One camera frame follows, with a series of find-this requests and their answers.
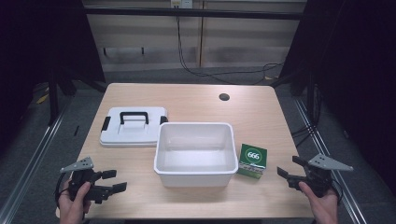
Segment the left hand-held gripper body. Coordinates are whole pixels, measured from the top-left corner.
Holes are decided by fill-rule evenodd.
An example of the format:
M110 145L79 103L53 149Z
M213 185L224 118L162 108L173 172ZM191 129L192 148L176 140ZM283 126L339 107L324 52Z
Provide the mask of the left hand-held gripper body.
M102 177L102 172L95 172L93 170L93 162L90 157L86 157L80 161L76 161L60 170L61 176L66 173L72 174L72 182L68 186L68 194L70 200L73 202L76 199L78 190L83 184L89 182L91 184L90 190L85 195L85 201L94 201L101 203L104 199L102 196L102 189L95 185L95 182Z

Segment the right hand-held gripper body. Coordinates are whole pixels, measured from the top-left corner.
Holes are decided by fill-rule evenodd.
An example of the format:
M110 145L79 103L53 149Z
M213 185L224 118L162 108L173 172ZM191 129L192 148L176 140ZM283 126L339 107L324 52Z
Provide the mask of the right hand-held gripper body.
M305 182L319 198L323 197L332 187L332 171L352 172L354 170L352 166L323 154L318 154L307 162L309 166L304 167L306 176L298 176L297 180L288 180L288 184L290 188L300 190L299 183Z

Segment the green small carton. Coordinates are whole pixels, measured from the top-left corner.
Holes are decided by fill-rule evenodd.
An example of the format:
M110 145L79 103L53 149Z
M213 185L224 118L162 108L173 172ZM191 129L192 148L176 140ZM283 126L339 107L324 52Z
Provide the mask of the green small carton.
M260 179L267 167L267 150L243 144L240 150L237 173Z

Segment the white lid with black handle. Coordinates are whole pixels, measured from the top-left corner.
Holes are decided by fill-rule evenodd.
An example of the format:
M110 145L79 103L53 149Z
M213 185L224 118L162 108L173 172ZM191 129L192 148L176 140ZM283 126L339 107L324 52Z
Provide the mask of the white lid with black handle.
M160 106L112 107L100 134L103 147L155 147L160 126L167 122Z

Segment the white plastic storage box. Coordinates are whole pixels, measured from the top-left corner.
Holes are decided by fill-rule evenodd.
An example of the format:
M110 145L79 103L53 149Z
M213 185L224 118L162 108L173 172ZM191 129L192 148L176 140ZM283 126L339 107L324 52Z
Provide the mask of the white plastic storage box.
M168 188L227 186L238 170L233 127L223 122L162 124L153 169Z

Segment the person's left hand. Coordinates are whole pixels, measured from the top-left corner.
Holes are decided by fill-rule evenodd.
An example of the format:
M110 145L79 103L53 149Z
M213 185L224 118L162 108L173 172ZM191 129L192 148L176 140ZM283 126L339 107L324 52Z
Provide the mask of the person's left hand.
M68 192L69 180L64 183L58 203L60 209L60 224L82 224L82 219L91 207L90 201L85 201L85 195L88 193L91 183L85 182L78 190L74 201L70 200Z

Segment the person's right hand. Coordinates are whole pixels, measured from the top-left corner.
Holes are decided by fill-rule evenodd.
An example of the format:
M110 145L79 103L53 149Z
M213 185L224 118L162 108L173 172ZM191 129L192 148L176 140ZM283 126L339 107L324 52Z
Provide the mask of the person's right hand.
M299 187L310 203L317 224L338 224L338 197L333 189L319 198L305 182L300 182Z

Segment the black curtain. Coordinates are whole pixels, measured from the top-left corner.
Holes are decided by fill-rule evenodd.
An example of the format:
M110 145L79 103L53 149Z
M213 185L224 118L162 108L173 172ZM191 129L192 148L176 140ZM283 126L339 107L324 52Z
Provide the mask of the black curtain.
M35 85L105 80L82 0L0 0L0 156L17 135Z
M312 77L396 196L396 0L306 0L282 77Z

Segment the aluminium floor rail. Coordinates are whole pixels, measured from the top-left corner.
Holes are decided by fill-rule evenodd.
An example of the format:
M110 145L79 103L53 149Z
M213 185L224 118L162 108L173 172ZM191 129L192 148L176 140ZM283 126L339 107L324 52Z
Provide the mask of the aluminium floor rail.
M324 143L320 132L311 122L308 117L307 108L301 99L295 100L298 112L303 119L304 127L307 129L308 136L313 140L313 143L318 151L318 154L329 164L334 164L335 159L332 157L330 150ZM347 213L349 214L352 222L354 224L368 224L361 207L357 203L354 195L352 194L350 188L347 186L345 179L343 178L342 169L331 169L332 179L335 184L336 190L340 193L341 203L344 205Z
M4 206L0 209L0 224L11 224L27 190L29 189L29 186L33 181L34 175L40 163L47 154L50 144L63 122L64 113L67 111L69 106L70 103L67 102L63 106L61 112L55 117L51 125L47 127L43 137L35 149L33 157L25 166L25 169L23 170L21 177L18 179L16 186L11 191L10 195L5 201Z

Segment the black metal frame bar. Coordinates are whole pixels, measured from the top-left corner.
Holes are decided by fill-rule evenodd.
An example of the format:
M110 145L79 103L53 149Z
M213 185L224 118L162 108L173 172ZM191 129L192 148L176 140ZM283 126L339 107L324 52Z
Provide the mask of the black metal frame bar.
M266 19L293 21L298 21L304 18L303 13L184 8L85 7L84 11L87 14L94 15L174 16L196 18Z

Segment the white wall socket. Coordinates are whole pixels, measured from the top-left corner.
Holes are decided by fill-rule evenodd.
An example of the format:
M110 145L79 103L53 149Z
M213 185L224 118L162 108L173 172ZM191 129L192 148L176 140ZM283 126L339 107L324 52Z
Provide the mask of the white wall socket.
M171 8L193 8L192 0L170 0Z

